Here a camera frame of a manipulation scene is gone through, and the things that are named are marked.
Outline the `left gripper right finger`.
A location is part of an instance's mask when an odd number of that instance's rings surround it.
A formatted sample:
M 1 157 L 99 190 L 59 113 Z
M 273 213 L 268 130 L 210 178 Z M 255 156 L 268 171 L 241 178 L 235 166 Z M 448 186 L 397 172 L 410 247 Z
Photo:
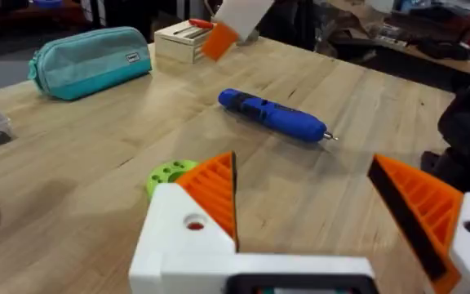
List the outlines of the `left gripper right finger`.
M 425 273 L 428 293 L 470 293 L 470 191 L 374 154 L 367 175 Z

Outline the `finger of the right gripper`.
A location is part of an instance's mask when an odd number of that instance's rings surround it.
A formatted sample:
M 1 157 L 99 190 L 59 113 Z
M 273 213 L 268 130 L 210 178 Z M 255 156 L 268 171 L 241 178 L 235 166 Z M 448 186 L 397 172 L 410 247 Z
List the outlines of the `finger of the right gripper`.
M 214 15 L 214 28 L 202 44 L 205 57 L 218 60 L 239 41 L 246 41 L 274 0 L 226 0 Z

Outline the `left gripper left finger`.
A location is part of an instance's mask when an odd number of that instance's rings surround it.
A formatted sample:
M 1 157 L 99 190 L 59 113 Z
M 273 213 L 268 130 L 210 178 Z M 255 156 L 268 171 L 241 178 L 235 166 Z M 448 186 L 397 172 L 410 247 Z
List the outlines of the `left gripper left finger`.
M 167 257 L 238 251 L 236 154 L 228 151 L 193 167 L 157 175 L 128 272 L 133 293 L 162 293 Z

